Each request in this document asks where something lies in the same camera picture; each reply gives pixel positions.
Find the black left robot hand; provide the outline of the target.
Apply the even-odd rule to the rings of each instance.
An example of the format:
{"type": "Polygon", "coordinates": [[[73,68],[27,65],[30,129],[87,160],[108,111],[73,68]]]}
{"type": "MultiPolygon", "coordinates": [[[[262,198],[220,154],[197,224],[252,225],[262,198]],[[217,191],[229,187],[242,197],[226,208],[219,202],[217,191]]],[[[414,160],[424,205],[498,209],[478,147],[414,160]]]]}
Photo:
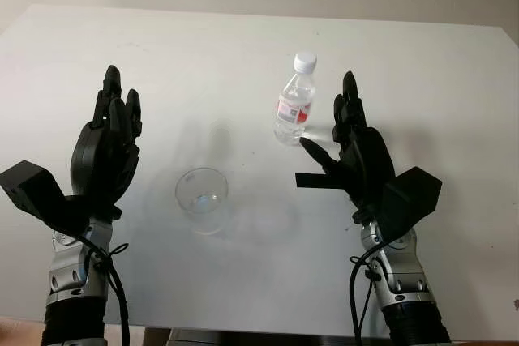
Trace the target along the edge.
{"type": "Polygon", "coordinates": [[[126,192],[135,175],[141,136],[139,93],[131,89],[122,99],[119,69],[110,65],[103,80],[92,120],[80,132],[71,157],[75,195],[112,206],[126,192]]]}

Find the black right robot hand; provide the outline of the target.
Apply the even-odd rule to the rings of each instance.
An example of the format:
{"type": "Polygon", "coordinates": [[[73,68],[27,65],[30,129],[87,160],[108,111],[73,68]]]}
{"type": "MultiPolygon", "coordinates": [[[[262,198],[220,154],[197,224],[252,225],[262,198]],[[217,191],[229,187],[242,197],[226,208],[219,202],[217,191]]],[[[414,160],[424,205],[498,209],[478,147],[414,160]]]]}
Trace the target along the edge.
{"type": "Polygon", "coordinates": [[[368,224],[380,210],[384,184],[395,177],[395,170],[382,135],[367,125],[350,70],[344,76],[342,93],[333,102],[333,116],[332,139],[340,145],[339,159],[334,160],[308,137],[300,138],[301,146],[324,172],[296,173],[296,186],[343,190],[357,208],[354,223],[368,224]]]}

